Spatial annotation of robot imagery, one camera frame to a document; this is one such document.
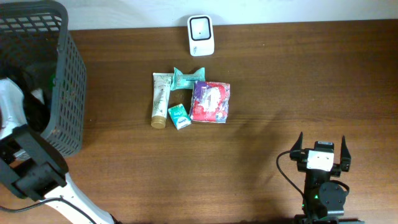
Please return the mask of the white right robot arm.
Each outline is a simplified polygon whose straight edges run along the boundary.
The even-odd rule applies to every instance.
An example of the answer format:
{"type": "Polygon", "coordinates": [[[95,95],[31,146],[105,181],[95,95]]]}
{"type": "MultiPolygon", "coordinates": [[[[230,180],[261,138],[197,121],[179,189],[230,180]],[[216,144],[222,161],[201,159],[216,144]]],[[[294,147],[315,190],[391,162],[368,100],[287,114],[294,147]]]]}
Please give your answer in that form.
{"type": "Polygon", "coordinates": [[[351,167],[351,154],[345,138],[341,142],[340,162],[334,162],[332,142],[316,141],[314,147],[302,147],[301,133],[289,151],[291,160],[297,163],[297,170],[305,173],[302,192],[302,215],[294,217],[295,223],[338,223],[344,215],[344,204],[349,187],[332,177],[339,177],[351,167]]]}

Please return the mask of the small teal tissue pack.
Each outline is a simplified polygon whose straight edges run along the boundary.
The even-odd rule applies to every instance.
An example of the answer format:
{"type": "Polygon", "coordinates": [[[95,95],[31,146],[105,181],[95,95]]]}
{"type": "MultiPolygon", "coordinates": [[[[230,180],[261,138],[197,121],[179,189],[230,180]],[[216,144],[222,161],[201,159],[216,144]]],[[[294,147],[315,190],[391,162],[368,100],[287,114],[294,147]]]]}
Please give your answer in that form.
{"type": "Polygon", "coordinates": [[[191,125],[191,119],[182,104],[169,108],[168,112],[177,130],[191,125]]]}

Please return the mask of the teal wet wipes pack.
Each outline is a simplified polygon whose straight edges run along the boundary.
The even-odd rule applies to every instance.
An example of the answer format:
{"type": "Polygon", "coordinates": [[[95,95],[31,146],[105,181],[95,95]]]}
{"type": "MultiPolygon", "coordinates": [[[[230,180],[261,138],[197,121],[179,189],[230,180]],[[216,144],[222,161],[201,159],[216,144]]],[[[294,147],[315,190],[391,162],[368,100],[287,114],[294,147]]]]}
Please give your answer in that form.
{"type": "Polygon", "coordinates": [[[184,74],[179,69],[174,68],[170,90],[192,90],[196,81],[205,81],[205,67],[199,68],[193,74],[184,74]]]}

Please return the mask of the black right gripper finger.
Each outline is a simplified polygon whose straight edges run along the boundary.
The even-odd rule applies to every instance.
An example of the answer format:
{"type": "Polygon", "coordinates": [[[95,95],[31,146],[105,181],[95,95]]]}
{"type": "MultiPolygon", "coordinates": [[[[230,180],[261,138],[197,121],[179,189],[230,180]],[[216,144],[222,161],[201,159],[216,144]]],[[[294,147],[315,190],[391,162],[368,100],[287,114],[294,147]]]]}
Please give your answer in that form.
{"type": "Polygon", "coordinates": [[[351,159],[351,154],[349,153],[349,149],[346,145],[346,138],[342,136],[341,140],[341,156],[340,159],[351,159]]]}
{"type": "Polygon", "coordinates": [[[299,134],[298,139],[291,148],[291,152],[300,152],[302,150],[303,132],[299,134]]]}

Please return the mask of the white barcode scanner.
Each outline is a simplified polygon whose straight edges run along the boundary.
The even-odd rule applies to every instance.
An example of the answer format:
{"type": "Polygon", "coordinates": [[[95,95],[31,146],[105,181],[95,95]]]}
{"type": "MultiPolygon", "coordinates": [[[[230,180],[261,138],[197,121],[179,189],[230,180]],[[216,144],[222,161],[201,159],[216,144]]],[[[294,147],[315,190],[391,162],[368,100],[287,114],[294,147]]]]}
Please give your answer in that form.
{"type": "Polygon", "coordinates": [[[213,23],[208,15],[195,15],[187,19],[190,55],[201,57],[215,51],[213,23]]]}

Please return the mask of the dark grey plastic basket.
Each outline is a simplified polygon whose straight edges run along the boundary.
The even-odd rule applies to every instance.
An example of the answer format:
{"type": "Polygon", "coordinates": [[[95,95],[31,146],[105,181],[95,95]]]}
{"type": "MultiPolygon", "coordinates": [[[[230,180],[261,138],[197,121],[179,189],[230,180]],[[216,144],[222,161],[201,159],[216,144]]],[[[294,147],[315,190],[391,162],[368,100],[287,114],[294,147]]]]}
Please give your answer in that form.
{"type": "Polygon", "coordinates": [[[44,92],[50,119],[41,136],[62,156],[82,148],[86,67],[56,1],[1,4],[1,61],[24,71],[44,92]]]}

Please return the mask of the purple red pad package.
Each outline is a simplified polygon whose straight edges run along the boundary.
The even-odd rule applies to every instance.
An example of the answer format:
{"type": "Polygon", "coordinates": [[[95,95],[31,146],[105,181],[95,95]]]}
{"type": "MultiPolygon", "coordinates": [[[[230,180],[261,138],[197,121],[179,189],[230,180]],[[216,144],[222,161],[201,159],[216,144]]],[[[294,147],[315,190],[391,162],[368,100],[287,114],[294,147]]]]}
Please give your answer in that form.
{"type": "Polygon", "coordinates": [[[190,119],[197,122],[225,123],[229,113],[229,83],[196,81],[193,85],[190,119]]]}

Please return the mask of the cream lotion tube gold cap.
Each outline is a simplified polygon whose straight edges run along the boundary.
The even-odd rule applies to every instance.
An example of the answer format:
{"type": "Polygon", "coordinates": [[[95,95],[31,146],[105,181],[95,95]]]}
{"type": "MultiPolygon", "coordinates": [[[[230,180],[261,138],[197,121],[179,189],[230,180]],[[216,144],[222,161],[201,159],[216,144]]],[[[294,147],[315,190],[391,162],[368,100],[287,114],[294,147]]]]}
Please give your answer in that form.
{"type": "Polygon", "coordinates": [[[151,119],[153,128],[163,129],[166,126],[173,76],[173,73],[153,73],[154,97],[151,119]]]}

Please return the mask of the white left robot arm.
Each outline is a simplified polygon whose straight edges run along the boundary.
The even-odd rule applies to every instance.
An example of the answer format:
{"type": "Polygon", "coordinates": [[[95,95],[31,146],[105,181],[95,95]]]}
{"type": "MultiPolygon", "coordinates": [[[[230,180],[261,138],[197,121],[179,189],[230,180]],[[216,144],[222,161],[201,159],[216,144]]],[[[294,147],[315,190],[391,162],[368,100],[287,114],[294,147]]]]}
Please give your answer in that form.
{"type": "Polygon", "coordinates": [[[1,183],[34,207],[48,205],[71,223],[117,223],[72,181],[62,155],[27,124],[24,94],[1,79],[1,183]]]}

